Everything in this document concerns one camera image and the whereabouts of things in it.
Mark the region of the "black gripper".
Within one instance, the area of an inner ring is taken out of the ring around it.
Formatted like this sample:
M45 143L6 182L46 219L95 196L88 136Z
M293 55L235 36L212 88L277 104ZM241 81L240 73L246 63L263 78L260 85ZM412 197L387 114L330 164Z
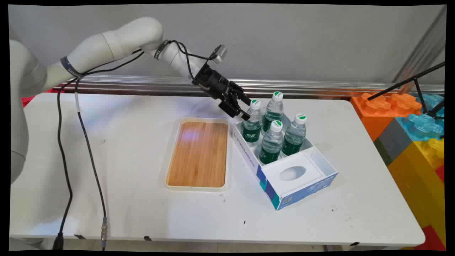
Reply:
M237 96L239 100L250 106L251 99L245 94L244 89L210 68L208 63L205 63L198 71L193 79L193 85L198 86L211 98L220 99L219 108L231 118L237 116L244 121L250 119L250 115L239 107L236 99Z

